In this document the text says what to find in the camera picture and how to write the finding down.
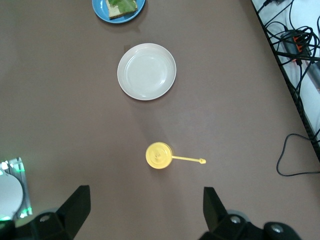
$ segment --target white plate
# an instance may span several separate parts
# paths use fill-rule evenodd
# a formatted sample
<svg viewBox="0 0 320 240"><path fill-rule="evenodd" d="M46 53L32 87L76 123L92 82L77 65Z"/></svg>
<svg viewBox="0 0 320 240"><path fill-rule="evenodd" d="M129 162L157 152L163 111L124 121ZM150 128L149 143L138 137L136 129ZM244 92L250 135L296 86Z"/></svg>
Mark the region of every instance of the white plate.
<svg viewBox="0 0 320 240"><path fill-rule="evenodd" d="M0 170L0 191L0 219L12 220L24 198L22 186L14 176Z"/></svg>
<svg viewBox="0 0 320 240"><path fill-rule="evenodd" d="M165 94L174 84L176 62L163 46L143 43L128 50L118 65L122 90L138 100L153 100Z"/></svg>

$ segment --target brown tabletop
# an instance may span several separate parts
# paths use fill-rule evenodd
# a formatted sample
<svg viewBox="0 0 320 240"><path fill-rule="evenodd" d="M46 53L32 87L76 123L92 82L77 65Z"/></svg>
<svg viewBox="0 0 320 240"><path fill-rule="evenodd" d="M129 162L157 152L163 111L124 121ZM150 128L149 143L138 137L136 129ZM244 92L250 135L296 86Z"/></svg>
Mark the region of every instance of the brown tabletop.
<svg viewBox="0 0 320 240"><path fill-rule="evenodd" d="M142 43L177 67L152 101L117 79ZM0 160L22 158L34 216L90 185L77 240L198 239L205 186L257 227L279 221L317 239L320 175L276 172L292 132L306 135L249 0L147 0L124 24L100 20L90 0L0 1ZM207 163L153 169L145 152L158 141ZM282 161L284 173L319 169L299 138Z"/></svg>

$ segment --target metal bolt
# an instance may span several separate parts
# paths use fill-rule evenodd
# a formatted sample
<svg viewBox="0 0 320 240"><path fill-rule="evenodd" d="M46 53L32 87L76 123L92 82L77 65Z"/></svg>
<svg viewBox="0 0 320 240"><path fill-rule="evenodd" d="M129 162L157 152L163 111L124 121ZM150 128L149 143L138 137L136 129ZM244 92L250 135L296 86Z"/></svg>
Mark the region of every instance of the metal bolt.
<svg viewBox="0 0 320 240"><path fill-rule="evenodd" d="M40 222L45 222L50 218L50 215L44 215L43 217L40 218Z"/></svg>
<svg viewBox="0 0 320 240"><path fill-rule="evenodd" d="M273 231L275 231L278 234L284 232L284 229L279 224L272 224L271 228L272 228Z"/></svg>
<svg viewBox="0 0 320 240"><path fill-rule="evenodd" d="M241 223L240 218L237 217L237 216L232 216L232 217L230 217L230 220L231 220L231 222L233 222L234 224L239 224L239 223Z"/></svg>

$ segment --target bread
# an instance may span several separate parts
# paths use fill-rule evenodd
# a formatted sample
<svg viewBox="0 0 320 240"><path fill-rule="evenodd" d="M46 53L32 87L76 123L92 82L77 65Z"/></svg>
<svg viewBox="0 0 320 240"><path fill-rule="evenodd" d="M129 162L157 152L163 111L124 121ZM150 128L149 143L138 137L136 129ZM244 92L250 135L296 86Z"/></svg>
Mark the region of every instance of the bread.
<svg viewBox="0 0 320 240"><path fill-rule="evenodd" d="M138 10L136 0L105 0L110 19L117 19Z"/></svg>

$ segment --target cable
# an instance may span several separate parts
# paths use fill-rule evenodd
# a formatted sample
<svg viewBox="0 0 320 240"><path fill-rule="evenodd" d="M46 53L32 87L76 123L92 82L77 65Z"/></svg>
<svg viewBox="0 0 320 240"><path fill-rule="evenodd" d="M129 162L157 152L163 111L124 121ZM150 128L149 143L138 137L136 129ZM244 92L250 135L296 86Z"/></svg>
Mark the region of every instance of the cable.
<svg viewBox="0 0 320 240"><path fill-rule="evenodd" d="M281 33L285 33L286 31L281 31L277 34L273 34L271 31L269 31L268 27L273 23L278 23L282 25L282 23L275 21L275 22L268 23L268 25L264 27L264 30L271 36L269 37L269 39L275 38L277 40L276 42L271 43L271 45L276 45L280 43L287 43L287 44L294 44L294 45L297 44L297 42L294 42L293 40L291 40L293 37L290 34L288 34L288 36L286 37L277 36ZM319 47L320 40L319 40L319 37L315 35L315 33L313 32L313 29L308 26L302 26L298 29L295 29L295 31L296 31L296 34L294 36L296 37L296 39L299 39L299 46L301 47L300 49L301 52L297 54L292 54L288 52L279 52L278 51L279 48L277 48L277 50L275 51L275 54L283 57L297 59L297 60L307 60L312 62L320 61L320 57L315 57L317 49L320 49Z"/></svg>
<svg viewBox="0 0 320 240"><path fill-rule="evenodd" d="M315 140L315 138L317 137L317 135L320 133L320 128L319 128L319 130L316 132L316 134L313 136L313 138L312 138L312 140L314 141Z"/></svg>
<svg viewBox="0 0 320 240"><path fill-rule="evenodd" d="M294 1L292 1L291 6L290 6L290 10L289 10L289 22L290 22L292 29L295 29L295 27L293 26L292 21L291 21L291 10L292 10L293 5L294 5Z"/></svg>
<svg viewBox="0 0 320 240"><path fill-rule="evenodd" d="M289 61L282 62L282 63L280 63L280 64L278 64L278 65L279 65L279 66L283 66L283 65L286 65L286 64L288 64L288 63L291 63L292 61L294 61L293 58L291 58Z"/></svg>
<svg viewBox="0 0 320 240"><path fill-rule="evenodd" d="M294 2L294 0L292 0L286 7L284 7L284 9L282 9L277 15L275 15L273 18L271 18L266 24L268 25L270 22L272 22L273 19L275 19L276 17L278 17L284 10L286 10L292 3Z"/></svg>
<svg viewBox="0 0 320 240"><path fill-rule="evenodd" d="M316 133L316 135L314 135L314 137L316 137L317 134L319 134L319 132L320 132L320 129L317 131L317 133ZM282 157L284 156L284 153L285 153L285 150L286 150L286 146L287 146L287 141L291 136L297 136L297 137L302 138L304 140L308 140L308 141L314 142L312 139L307 138L307 137L302 136L302 135L297 134L297 133L290 133L288 136L286 136L284 144L283 144L281 155L280 155L280 157L279 157L279 159L278 159L278 161L276 163L276 172L279 175L284 176L284 177L292 177L292 176L304 175L304 174L320 174L320 171L305 171L305 172L298 172L298 173L293 173L293 174L284 174L284 173L280 172L280 170L279 170L280 161L281 161Z"/></svg>
<svg viewBox="0 0 320 240"><path fill-rule="evenodd" d="M258 10L258 14L261 12L261 10L262 9L264 9L264 7L265 6L267 6L269 3L271 3L271 2L273 2L274 0L266 0L263 4L262 4L262 6L259 8L259 10Z"/></svg>
<svg viewBox="0 0 320 240"><path fill-rule="evenodd" d="M320 16L318 17L318 20L316 21L316 26L318 28L318 35L319 35L319 39L320 39L320 27L319 27L319 20L320 20Z"/></svg>
<svg viewBox="0 0 320 240"><path fill-rule="evenodd" d="M307 72L308 72L309 68L311 67L311 65L312 65L312 62L309 62L309 64L307 65L307 67L306 67L306 69L305 69L303 74L302 74L302 66L300 66L300 80L299 80L298 84L296 85L296 88L295 88L293 94L291 95L292 97L297 93L297 91L298 91L298 93L300 93L302 80L304 79L304 77L307 74Z"/></svg>
<svg viewBox="0 0 320 240"><path fill-rule="evenodd" d="M299 68L300 68L300 79L299 79L299 83L297 84L297 87L295 88L294 93L291 95L294 101L295 101L294 96L296 95L296 91L297 91L297 89L299 89L299 87L301 86L302 80L304 79L305 74L307 73L307 70L304 71L304 73L302 73L302 65L301 65L301 64L299 65ZM302 99L301 99L301 96L300 96L300 89L299 89L299 91L298 91L295 104L299 107L299 109L301 109L300 117L301 117L301 119L302 119L302 122L304 122L304 121L305 121L305 115L306 115L306 114L305 114L304 104L303 104Z"/></svg>
<svg viewBox="0 0 320 240"><path fill-rule="evenodd" d="M267 27L269 27L271 24L280 24L280 25L282 25L284 28L286 28L287 26L286 25L284 25L282 22L280 22L280 21L273 21L273 22L270 22L268 25L265 25L265 27L267 28Z"/></svg>

